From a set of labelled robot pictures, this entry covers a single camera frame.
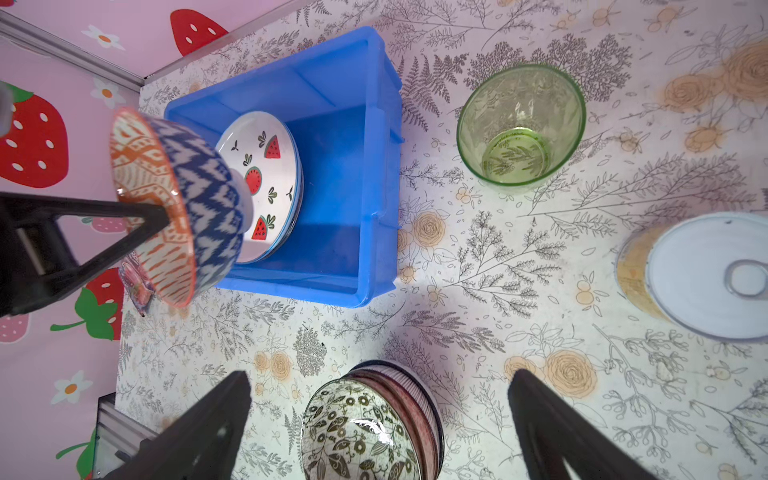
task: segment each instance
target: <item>white flower print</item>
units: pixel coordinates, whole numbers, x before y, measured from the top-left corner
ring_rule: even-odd
[[[98,28],[94,27],[93,25],[88,26],[88,30],[81,30],[83,32],[83,35],[87,35],[88,37],[95,38],[96,41],[98,41],[98,44],[101,45],[104,48],[116,48],[118,50],[125,50],[123,45],[120,45],[120,37],[117,35],[110,35],[108,33],[104,33]]]
[[[51,405],[67,399],[70,403],[77,403],[80,400],[80,392],[87,390],[94,383],[91,380],[85,380],[85,373],[80,370],[69,380],[56,380],[53,384],[58,390],[51,399]]]
[[[125,103],[125,98],[119,93],[120,87],[116,84],[94,77],[94,86],[95,88],[91,90],[91,96],[104,100],[109,108],[114,108],[116,104]]]

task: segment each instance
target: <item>bowl rim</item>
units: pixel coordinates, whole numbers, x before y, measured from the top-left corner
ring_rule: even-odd
[[[490,178],[487,178],[485,175],[480,174],[478,171],[476,171],[472,166],[469,164],[469,162],[466,160],[464,152],[462,151],[462,143],[459,140],[459,135],[462,130],[462,121],[464,120],[464,112],[467,108],[467,106],[472,102],[472,99],[475,98],[475,95],[484,87],[487,83],[489,83],[494,78],[501,76],[503,74],[507,74],[510,71],[513,70],[523,70],[526,68],[540,68],[545,69],[554,72],[555,74],[559,75],[563,79],[566,80],[567,83],[569,83],[574,91],[576,92],[576,97],[579,100],[579,103],[581,104],[581,122],[579,125],[579,132],[578,136],[576,137],[576,141],[573,145],[571,145],[571,149],[569,152],[563,157],[563,160],[560,161],[559,164],[557,164],[554,168],[552,168],[549,172],[546,174],[541,175],[540,177],[532,178],[530,180],[527,180],[525,182],[516,182],[516,183],[503,183],[503,182],[497,182],[496,180],[491,180]],[[505,68],[501,71],[497,71],[490,77],[486,78],[485,81],[483,81],[473,92],[471,95],[469,95],[469,98],[464,103],[464,106],[462,107],[461,113],[458,115],[458,122],[456,124],[456,148],[458,148],[458,155],[462,158],[462,162],[464,165],[471,171],[475,176],[477,176],[479,179],[489,182],[490,184],[498,185],[500,187],[522,187],[525,185],[533,184],[534,182],[538,182],[540,180],[544,180],[545,178],[549,177],[550,175],[554,174],[556,171],[560,170],[563,165],[565,165],[570,159],[571,156],[573,156],[574,152],[578,148],[579,144],[581,143],[581,139],[584,136],[584,129],[587,127],[587,103],[584,100],[584,94],[581,92],[581,89],[579,88],[578,84],[576,83],[576,80],[574,80],[568,73],[562,71],[559,68],[553,67],[551,65],[546,64],[540,64],[540,63],[529,63],[524,65],[516,65],[514,67]]]

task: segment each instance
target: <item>white lid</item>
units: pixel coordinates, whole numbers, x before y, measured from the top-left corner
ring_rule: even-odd
[[[680,223],[656,242],[645,273],[682,325],[718,339],[768,336],[768,219],[725,212]]]

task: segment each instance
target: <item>stack of bowls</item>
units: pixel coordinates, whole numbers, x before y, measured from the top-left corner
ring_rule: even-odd
[[[445,455],[429,389],[383,360],[322,386],[304,412],[301,461],[308,479],[435,480]]]

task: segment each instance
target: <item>small packet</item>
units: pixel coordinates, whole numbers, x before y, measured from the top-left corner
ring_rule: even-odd
[[[127,257],[121,260],[118,275],[123,280],[128,296],[136,306],[139,315],[146,316],[154,295],[154,287],[144,272],[144,268],[141,267],[141,262],[135,251],[130,252]]]

